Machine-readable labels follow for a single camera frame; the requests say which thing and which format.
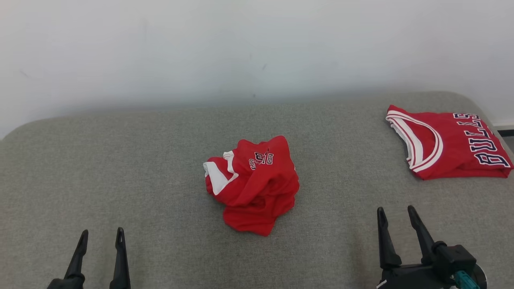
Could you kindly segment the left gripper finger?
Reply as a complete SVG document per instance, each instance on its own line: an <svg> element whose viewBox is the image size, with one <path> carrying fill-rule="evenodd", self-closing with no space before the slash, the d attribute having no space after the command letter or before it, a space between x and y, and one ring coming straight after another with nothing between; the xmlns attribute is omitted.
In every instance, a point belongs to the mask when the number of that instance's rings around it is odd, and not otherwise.
<svg viewBox="0 0 514 289"><path fill-rule="evenodd" d="M117 236L114 246L116 247L117 256L114 264L114 276L110 282L110 289L130 289L131 280L129 273L129 265L127 260L126 239L122 227L118 227Z"/></svg>
<svg viewBox="0 0 514 289"><path fill-rule="evenodd" d="M82 262L87 252L87 248L88 230L85 229L79 238L75 252L73 253L70 264L68 265L68 269L64 277L65 280L85 280L85 277L82 274Z"/></svg>

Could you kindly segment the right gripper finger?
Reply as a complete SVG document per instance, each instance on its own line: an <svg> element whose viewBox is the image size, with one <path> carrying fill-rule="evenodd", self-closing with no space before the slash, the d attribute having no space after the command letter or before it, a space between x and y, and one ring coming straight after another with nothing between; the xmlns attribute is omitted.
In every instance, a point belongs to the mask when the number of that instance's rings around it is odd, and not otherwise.
<svg viewBox="0 0 514 289"><path fill-rule="evenodd" d="M420 250L422 251L421 262L423 265L430 265L432 263L432 246L434 244L433 238L424 225L415 207L408 206L407 210L411 225L417 234Z"/></svg>
<svg viewBox="0 0 514 289"><path fill-rule="evenodd" d="M377 209L379 263L383 270L399 268L402 260L394 249L391 236L388 231L388 220L383 207Z"/></svg>

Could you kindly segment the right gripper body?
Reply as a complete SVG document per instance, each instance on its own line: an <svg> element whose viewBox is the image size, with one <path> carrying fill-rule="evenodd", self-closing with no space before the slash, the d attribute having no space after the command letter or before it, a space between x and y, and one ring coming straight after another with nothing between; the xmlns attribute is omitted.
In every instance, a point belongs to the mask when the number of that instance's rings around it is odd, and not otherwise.
<svg viewBox="0 0 514 289"><path fill-rule="evenodd" d="M377 285L379 289L449 289L457 285L449 277L441 277L433 265L406 265L387 268Z"/></svg>

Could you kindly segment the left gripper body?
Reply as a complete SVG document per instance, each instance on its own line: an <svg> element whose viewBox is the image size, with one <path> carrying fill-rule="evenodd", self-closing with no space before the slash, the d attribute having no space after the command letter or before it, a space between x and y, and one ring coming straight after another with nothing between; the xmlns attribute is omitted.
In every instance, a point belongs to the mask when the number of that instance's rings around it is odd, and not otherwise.
<svg viewBox="0 0 514 289"><path fill-rule="evenodd" d="M64 279L53 279L47 289L82 289L84 277L68 277Z"/></svg>

